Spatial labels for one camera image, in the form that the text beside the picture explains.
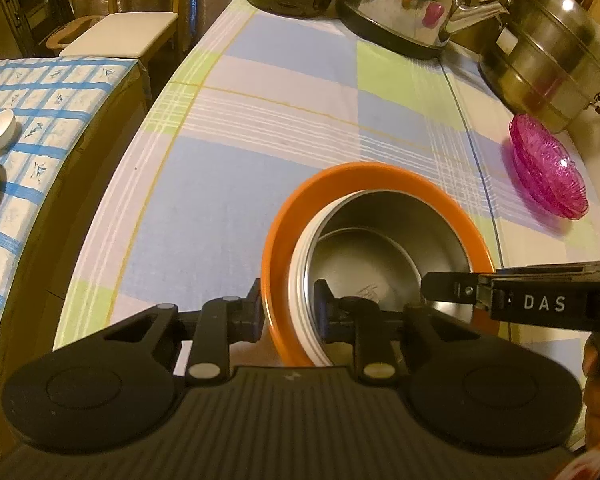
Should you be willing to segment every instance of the tablecloth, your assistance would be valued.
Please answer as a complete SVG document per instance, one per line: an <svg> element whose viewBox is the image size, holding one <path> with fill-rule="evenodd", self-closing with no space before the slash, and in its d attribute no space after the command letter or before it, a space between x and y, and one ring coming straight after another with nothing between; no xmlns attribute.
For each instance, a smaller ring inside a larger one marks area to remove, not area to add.
<svg viewBox="0 0 600 480"><path fill-rule="evenodd" d="M234 0L187 56L126 152L80 253L56 347L148 306L197 310L245 294L270 223L317 171L378 160L425 176L474 220L494 264L600 259L600 204L545 214L507 167L510 112L475 60L408 59L334 18L295 20ZM580 376L579 333L504 335Z"/></svg>
<svg viewBox="0 0 600 480"><path fill-rule="evenodd" d="M0 111L13 109L14 144L0 154L0 318L27 236L58 171L134 60L0 60Z"/></svg>

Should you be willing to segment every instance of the orange bowl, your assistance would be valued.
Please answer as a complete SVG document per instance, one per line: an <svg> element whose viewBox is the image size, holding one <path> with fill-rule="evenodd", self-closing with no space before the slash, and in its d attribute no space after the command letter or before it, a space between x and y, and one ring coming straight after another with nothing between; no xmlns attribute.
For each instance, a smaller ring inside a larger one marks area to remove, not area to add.
<svg viewBox="0 0 600 480"><path fill-rule="evenodd" d="M446 220L464 247L473 272L493 272L489 251L474 223L444 191L423 177L379 162L351 162L321 171L296 189L280 208L262 255L260 288L269 331L286 366L313 366L293 329L287 303L287 274L302 231L323 207L365 189L391 189L426 203ZM472 325L497 333L499 323L474 310Z"/></svg>

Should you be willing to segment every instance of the pot lid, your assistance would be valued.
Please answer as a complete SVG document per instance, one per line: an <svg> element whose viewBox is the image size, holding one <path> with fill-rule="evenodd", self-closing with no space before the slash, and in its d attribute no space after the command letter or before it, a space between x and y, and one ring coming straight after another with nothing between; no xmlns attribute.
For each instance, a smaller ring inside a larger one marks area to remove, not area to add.
<svg viewBox="0 0 600 480"><path fill-rule="evenodd" d="M533 0L578 38L600 63L600 25L575 0Z"/></svg>

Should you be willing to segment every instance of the silver screw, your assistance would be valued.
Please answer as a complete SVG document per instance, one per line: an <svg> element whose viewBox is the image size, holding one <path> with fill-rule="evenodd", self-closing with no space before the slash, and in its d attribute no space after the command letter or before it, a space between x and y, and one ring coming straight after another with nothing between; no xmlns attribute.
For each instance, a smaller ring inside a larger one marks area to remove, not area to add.
<svg viewBox="0 0 600 480"><path fill-rule="evenodd" d="M197 363L189 367L189 375L195 379L213 379L220 374L220 367L214 363Z"/></svg>
<svg viewBox="0 0 600 480"><path fill-rule="evenodd" d="M389 379L395 375L395 368L388 363L370 363L362 373L371 379Z"/></svg>

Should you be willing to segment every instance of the pink bowl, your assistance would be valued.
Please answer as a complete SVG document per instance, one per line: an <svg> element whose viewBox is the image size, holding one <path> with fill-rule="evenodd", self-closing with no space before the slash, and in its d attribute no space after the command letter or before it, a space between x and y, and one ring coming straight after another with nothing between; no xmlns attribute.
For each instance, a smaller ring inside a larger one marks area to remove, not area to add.
<svg viewBox="0 0 600 480"><path fill-rule="evenodd" d="M509 133L513 166L529 194L550 213L582 218L589 209L584 180L560 141L527 115L515 116Z"/></svg>

